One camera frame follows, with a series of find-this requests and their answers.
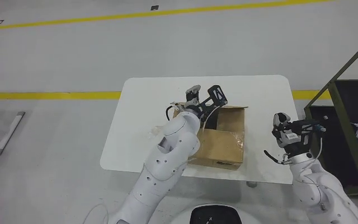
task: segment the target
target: metal frame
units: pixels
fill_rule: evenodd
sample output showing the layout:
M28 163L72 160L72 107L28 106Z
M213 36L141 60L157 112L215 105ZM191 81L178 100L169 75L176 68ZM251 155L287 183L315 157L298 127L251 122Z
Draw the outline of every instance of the metal frame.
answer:
M335 76L317 93L317 95L305 106L304 111L308 119L312 118L310 106L328 89L333 105L336 109L338 119L340 121L343 133L345 135L348 147L351 155L354 159L355 165L358 169L358 141L355 137L355 132L350 123L348 113L341 99L340 93L337 89L335 81L343 74L353 62L358 59L358 52L337 72ZM312 153L317 154L319 151L318 141L313 142ZM358 186L349 186L345 188L345 191L349 195L358 195Z

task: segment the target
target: white table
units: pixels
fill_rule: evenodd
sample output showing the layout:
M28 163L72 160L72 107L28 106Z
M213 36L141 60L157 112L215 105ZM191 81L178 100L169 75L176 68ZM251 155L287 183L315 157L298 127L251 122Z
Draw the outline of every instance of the white table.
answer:
M273 76L158 77L131 78L124 84L101 157L105 170L141 172L149 151L159 141L151 134L167 122L165 109L173 101L185 101L185 91L201 85L200 100L207 89L220 85L228 105L248 106L245 110L244 163L238 170L189 165L183 176L291 184L288 166L270 160L266 149L282 158L272 136L272 118L284 112L297 120L288 80Z

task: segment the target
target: yellow floor line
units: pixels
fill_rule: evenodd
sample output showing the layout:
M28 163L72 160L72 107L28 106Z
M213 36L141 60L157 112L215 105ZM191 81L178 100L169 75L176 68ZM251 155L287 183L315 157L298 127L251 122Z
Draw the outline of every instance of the yellow floor line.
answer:
M0 25L0 29L12 29L12 28L29 27L29 26L49 26L49 25L58 25L58 24L71 24L71 23L78 23L78 22L94 22L94 21L102 21L102 20L120 20L125 18L137 18L137 17L167 16L167 15L177 15L177 14L184 14L184 13L194 13L194 12L242 10L248 8L269 8L269 7L279 7L279 6L292 6L296 4L330 2L330 1L333 0L286 0L286 1L276 1L276 2L256 2L256 3L246 3L246 4L235 4L229 6L183 8L179 10L138 12L138 13L130 13L130 14L96 16L96 17L87 17L87 18L69 18L64 20L30 22L26 24Z
M311 100L318 90L294 90L294 100ZM121 92L0 92L0 100L118 100ZM320 100L330 99L326 91Z
M0 92L2 100L117 100L121 92Z

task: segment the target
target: open cardboard box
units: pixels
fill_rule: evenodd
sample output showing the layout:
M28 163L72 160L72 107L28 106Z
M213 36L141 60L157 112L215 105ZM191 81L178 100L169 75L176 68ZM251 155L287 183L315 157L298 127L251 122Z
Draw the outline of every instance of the open cardboard box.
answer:
M244 112L245 107L237 106L224 106L214 111L206 122L204 133L200 128L197 134L200 148L189 163L238 169L244 156Z

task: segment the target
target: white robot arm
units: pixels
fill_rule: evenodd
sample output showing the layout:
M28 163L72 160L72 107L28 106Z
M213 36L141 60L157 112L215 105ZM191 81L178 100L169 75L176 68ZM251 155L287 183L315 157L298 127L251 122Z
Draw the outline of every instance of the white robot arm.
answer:
M325 131L315 120L291 123L288 115L275 114L272 133L278 145L285 149L288 159L278 162L267 151L265 154L279 164L290 165L294 193L306 206L312 224L358 223L358 208L343 191L340 181L323 169L309 152L312 134L317 133L319 136ZM318 156L321 152L322 138Z
M163 139L152 149L121 208L110 215L109 224L147 224L160 201L178 182L188 158L200 147L196 136L200 120L227 104L220 86L208 89L210 97L202 103L199 90L199 85L190 88L186 92L186 105L177 105L181 112L163 127ZM214 103L205 105L209 100Z

